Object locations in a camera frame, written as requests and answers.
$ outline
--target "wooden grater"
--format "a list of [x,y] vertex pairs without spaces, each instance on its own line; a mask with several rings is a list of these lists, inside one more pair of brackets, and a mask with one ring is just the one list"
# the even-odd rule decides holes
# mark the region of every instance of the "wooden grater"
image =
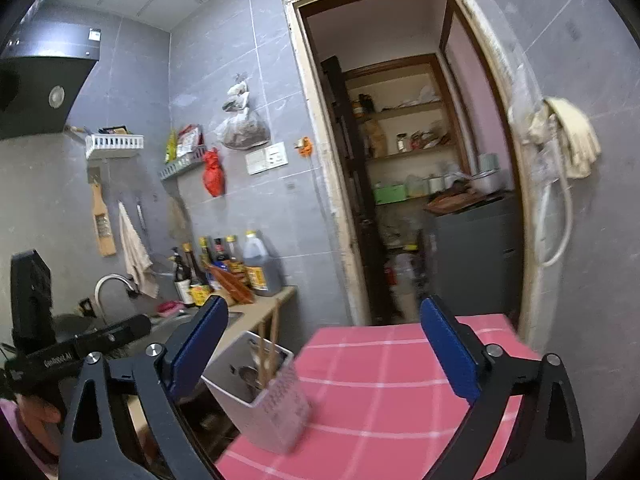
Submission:
[[100,185],[99,170],[96,176],[97,168],[89,168],[89,182],[91,190],[94,194],[94,206],[92,215],[94,216],[95,239],[98,243],[98,250],[102,256],[111,256],[116,253],[116,244],[113,240],[113,231],[111,230],[111,221],[109,220],[109,212],[107,206],[102,200],[102,186]]

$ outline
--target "blue gripper pad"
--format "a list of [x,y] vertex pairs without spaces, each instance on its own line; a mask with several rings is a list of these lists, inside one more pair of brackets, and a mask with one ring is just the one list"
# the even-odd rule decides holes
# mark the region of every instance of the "blue gripper pad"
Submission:
[[420,324],[454,393],[473,404],[480,396],[476,363],[431,298],[420,306]]
[[[194,319],[177,327],[167,341],[166,358],[170,362],[165,361],[163,366],[170,368],[170,378],[165,385],[173,400],[188,396],[195,388],[226,330],[228,316],[226,301],[210,296]],[[170,354],[172,340],[178,347]]]

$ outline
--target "wooden door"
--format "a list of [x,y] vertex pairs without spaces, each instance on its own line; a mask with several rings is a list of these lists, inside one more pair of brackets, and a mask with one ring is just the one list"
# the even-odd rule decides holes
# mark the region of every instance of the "wooden door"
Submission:
[[386,250],[378,231],[376,202],[367,173],[364,143],[338,58],[330,57],[321,65],[335,100],[335,145],[354,219],[371,319],[376,325],[390,324],[393,316],[401,316],[401,313],[396,308],[386,281]]

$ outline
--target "wall socket panel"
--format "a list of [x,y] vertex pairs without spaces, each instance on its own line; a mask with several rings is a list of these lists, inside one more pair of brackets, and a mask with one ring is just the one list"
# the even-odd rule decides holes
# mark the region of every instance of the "wall socket panel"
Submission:
[[246,170],[250,175],[289,163],[287,152],[284,149],[284,142],[278,142],[261,150],[251,152],[245,155],[244,159],[246,161]]

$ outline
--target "plastic jug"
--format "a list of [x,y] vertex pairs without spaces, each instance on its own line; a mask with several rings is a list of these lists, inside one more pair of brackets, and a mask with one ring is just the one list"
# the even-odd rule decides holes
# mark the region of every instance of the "plastic jug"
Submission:
[[242,259],[244,271],[258,296],[273,296],[282,290],[278,264],[269,255],[262,240],[255,235],[255,231],[246,232]]

